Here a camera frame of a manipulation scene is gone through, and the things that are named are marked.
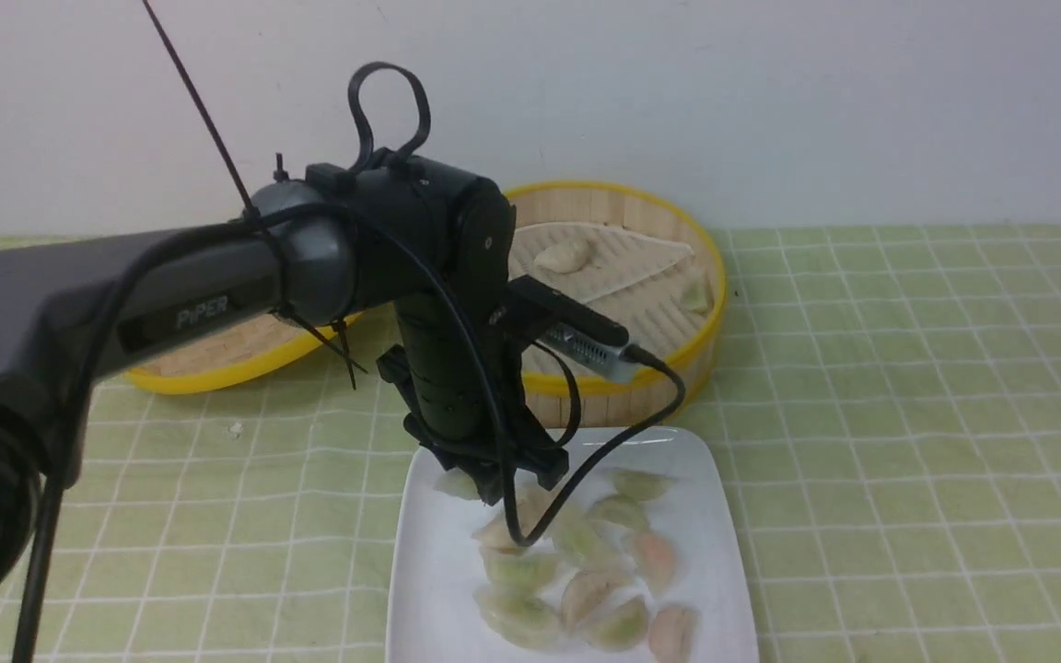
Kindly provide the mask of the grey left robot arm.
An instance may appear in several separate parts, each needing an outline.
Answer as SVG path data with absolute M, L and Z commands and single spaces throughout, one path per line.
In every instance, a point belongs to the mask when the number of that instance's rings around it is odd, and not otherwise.
M 394 306 L 402 342 L 378 366 L 418 444 L 488 504 L 505 467 L 563 479 L 525 403 L 533 332 L 500 313 L 517 210 L 495 184 L 380 150 L 250 202 L 214 226 L 0 250 L 0 585 L 54 530 L 97 383 L 266 313 L 316 329 Z

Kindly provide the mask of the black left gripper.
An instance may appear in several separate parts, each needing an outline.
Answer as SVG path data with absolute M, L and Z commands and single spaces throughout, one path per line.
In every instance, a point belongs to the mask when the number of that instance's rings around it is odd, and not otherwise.
M 498 465 L 500 436 L 458 327 L 433 294 L 402 298 L 394 309 L 401 343 L 379 357 L 378 369 L 408 406 L 405 431 L 445 471 L 460 469 L 484 504 L 500 504 L 505 495 Z M 521 361 L 515 356 L 519 345 L 488 324 L 480 329 L 479 341 L 495 380 L 495 401 L 504 411 L 505 440 L 514 444 L 514 469 L 529 471 L 541 487 L 552 490 L 566 477 L 568 454 L 528 407 Z

